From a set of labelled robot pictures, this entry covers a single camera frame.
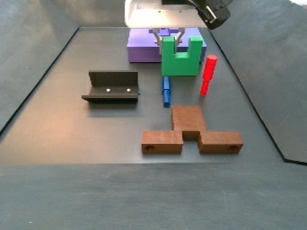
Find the wooden block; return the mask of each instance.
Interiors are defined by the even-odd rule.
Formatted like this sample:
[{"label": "wooden block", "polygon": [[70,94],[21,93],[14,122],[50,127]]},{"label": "wooden block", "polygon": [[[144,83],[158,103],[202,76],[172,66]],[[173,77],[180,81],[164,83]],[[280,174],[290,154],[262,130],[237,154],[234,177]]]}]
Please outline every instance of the wooden block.
[{"label": "wooden block", "polygon": [[240,132],[200,132],[197,147],[200,154],[237,154],[242,146]]},{"label": "wooden block", "polygon": [[173,131],[182,132],[182,140],[196,141],[198,132],[206,130],[201,108],[196,105],[173,105],[170,124]]},{"label": "wooden block", "polygon": [[182,151],[182,134],[177,131],[142,131],[142,154],[178,154]]}]

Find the green shape sorter piece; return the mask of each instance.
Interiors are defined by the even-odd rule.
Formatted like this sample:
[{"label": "green shape sorter piece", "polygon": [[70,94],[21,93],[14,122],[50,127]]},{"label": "green shape sorter piece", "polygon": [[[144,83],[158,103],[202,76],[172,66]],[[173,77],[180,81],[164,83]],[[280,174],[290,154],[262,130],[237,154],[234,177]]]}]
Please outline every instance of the green shape sorter piece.
[{"label": "green shape sorter piece", "polygon": [[190,36],[186,52],[174,52],[174,37],[161,37],[161,75],[197,75],[202,49],[201,36]]}]

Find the red peg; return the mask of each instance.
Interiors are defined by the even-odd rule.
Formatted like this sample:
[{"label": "red peg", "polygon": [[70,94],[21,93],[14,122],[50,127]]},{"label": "red peg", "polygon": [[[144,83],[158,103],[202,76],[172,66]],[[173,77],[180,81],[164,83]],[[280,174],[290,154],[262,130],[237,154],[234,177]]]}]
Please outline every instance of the red peg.
[{"label": "red peg", "polygon": [[200,95],[206,94],[206,88],[209,81],[212,79],[213,73],[214,73],[214,68],[216,68],[216,63],[217,63],[217,57],[214,55],[208,55],[206,56],[206,63],[204,67],[204,73],[202,73],[202,85],[200,89]]},{"label": "red peg", "polygon": [[204,73],[202,73],[204,81],[210,81],[213,73],[214,73],[216,63],[217,63],[217,57],[212,54],[208,55]]}]

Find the gray wall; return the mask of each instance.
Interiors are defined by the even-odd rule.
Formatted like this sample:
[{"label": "gray wall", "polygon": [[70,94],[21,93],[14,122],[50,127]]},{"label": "gray wall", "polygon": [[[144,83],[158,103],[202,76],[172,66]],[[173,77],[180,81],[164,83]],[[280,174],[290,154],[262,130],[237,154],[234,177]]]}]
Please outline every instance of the gray wall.
[{"label": "gray wall", "polygon": [[124,0],[53,0],[85,27],[125,27]]},{"label": "gray wall", "polygon": [[307,11],[288,0],[233,0],[212,31],[284,158],[307,163]]},{"label": "gray wall", "polygon": [[0,132],[75,30],[53,1],[0,0]]}]

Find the black metal bracket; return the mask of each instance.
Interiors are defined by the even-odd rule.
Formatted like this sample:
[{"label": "black metal bracket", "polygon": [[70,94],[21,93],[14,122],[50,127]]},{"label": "black metal bracket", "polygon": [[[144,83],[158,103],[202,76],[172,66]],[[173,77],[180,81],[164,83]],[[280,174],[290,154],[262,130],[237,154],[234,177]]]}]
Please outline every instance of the black metal bracket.
[{"label": "black metal bracket", "polygon": [[137,72],[89,71],[90,91],[81,98],[87,102],[137,102]]}]

